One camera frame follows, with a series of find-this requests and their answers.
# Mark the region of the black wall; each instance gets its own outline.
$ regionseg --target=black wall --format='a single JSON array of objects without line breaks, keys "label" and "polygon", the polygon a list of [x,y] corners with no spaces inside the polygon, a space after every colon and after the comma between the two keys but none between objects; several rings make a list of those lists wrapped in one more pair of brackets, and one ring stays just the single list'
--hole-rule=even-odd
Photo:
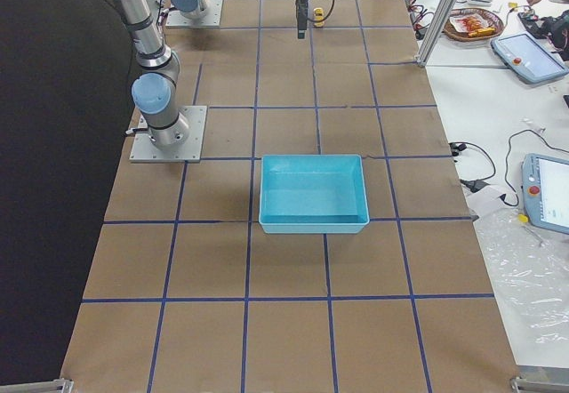
[{"label": "black wall", "polygon": [[132,104],[130,39],[101,0],[1,1],[5,385],[60,376]]}]

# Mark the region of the emergency stop button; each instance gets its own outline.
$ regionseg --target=emergency stop button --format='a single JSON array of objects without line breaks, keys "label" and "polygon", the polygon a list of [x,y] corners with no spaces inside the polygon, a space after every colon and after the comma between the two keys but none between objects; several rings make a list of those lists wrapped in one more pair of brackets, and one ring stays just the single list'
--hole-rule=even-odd
[{"label": "emergency stop button", "polygon": [[528,193],[532,196],[536,196],[540,194],[540,188],[537,186],[531,186],[528,190]]}]

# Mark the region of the blue tray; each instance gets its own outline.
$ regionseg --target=blue tray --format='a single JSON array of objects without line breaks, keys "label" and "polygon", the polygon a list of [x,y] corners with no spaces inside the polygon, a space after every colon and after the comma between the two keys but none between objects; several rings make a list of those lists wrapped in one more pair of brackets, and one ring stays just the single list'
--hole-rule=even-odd
[{"label": "blue tray", "polygon": [[262,158],[259,223],[266,233],[357,233],[369,221],[360,156]]}]

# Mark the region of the white mounting plate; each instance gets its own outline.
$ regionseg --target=white mounting plate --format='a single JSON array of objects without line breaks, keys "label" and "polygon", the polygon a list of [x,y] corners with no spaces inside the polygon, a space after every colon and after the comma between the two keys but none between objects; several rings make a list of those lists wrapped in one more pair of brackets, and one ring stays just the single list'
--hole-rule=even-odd
[{"label": "white mounting plate", "polygon": [[210,7],[207,14],[202,18],[191,20],[184,17],[180,11],[172,11],[168,14],[166,27],[169,28],[217,28],[221,24],[221,8],[223,0],[209,0]]},{"label": "white mounting plate", "polygon": [[[181,144],[172,144],[166,148],[154,145],[146,132],[138,132],[134,136],[130,160],[133,163],[156,163],[165,162],[199,162],[202,156],[204,143],[205,119],[207,116],[206,106],[183,106],[180,112],[188,119],[189,136]],[[138,128],[146,128],[144,117],[140,117]]]}]

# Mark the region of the blue and white tablet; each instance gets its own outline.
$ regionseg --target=blue and white tablet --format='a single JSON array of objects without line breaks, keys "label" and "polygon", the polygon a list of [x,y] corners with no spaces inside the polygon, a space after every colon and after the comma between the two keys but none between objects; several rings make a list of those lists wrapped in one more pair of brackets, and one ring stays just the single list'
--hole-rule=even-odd
[{"label": "blue and white tablet", "polygon": [[529,84],[558,79],[569,73],[563,61],[555,59],[528,33],[496,37],[490,45],[504,63]]},{"label": "blue and white tablet", "polygon": [[530,222],[569,234],[569,161],[529,154],[522,164],[522,184]]}]

